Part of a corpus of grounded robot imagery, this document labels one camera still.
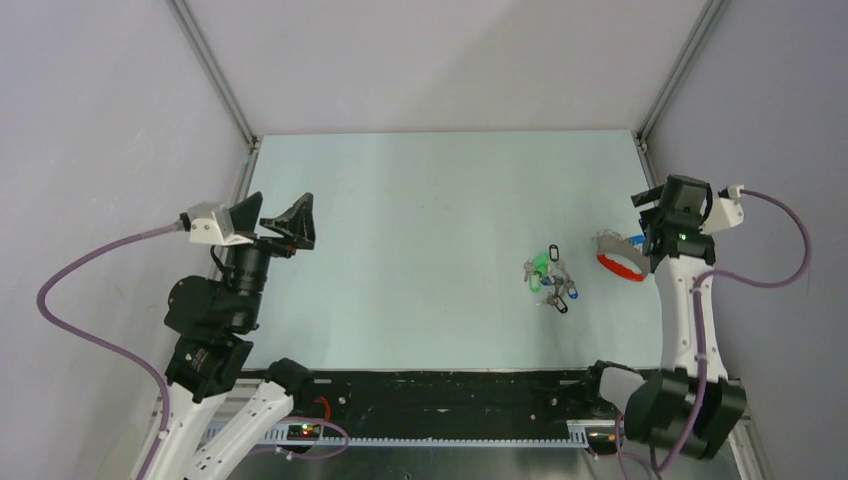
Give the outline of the red keyring with rings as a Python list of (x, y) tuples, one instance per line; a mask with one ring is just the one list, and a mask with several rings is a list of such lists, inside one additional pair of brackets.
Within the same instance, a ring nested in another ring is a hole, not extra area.
[(602, 230), (593, 241), (596, 260), (608, 272), (631, 282), (643, 282), (651, 274), (650, 260), (642, 251), (644, 235), (623, 236), (612, 230)]

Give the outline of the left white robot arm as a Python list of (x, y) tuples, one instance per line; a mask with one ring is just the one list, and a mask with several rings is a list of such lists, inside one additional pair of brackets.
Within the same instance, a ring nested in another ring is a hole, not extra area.
[(218, 280), (188, 276), (168, 295), (164, 323), (178, 333), (165, 369), (163, 426), (149, 434), (150, 458), (139, 479), (225, 479), (261, 437), (288, 414), (304, 416), (316, 403), (313, 375), (291, 359), (272, 363), (241, 409), (207, 443), (207, 427), (241, 374), (253, 344), (270, 262), (315, 246), (314, 196), (301, 195), (282, 214), (262, 218), (263, 197), (226, 206), (205, 202), (181, 214), (190, 242), (230, 252)]

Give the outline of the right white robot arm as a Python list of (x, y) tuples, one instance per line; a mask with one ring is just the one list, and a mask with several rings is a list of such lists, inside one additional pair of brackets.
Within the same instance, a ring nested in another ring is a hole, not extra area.
[(597, 361), (588, 369), (580, 400), (596, 418), (616, 410), (627, 439), (669, 455), (713, 458), (747, 405), (744, 390), (728, 380), (711, 304), (713, 235), (743, 221), (742, 190), (736, 184), (715, 191), (705, 181), (670, 175), (631, 197), (660, 298), (660, 365), (645, 377)]

